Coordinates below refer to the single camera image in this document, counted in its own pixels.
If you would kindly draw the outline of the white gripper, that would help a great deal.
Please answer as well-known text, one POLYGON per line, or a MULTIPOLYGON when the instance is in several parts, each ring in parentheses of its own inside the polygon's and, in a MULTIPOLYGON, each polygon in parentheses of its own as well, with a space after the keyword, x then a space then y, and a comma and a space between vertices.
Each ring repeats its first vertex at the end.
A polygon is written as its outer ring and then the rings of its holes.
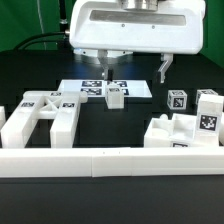
POLYGON ((106 50, 162 53, 160 82, 172 54, 196 54, 203 46, 204 0, 160 0, 156 10, 138 9, 129 0, 77 0, 69 41, 75 48, 99 50, 105 81, 113 80, 106 50))

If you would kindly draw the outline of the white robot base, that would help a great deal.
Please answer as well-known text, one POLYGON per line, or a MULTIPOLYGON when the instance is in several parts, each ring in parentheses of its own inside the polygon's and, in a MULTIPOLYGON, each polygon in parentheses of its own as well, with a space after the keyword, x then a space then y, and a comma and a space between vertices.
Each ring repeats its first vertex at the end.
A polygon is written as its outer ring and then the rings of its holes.
POLYGON ((76 61, 89 64, 100 64, 101 62, 117 64, 129 62, 132 60, 133 56, 133 53, 130 51, 95 50, 83 48, 75 48, 73 53, 76 61))

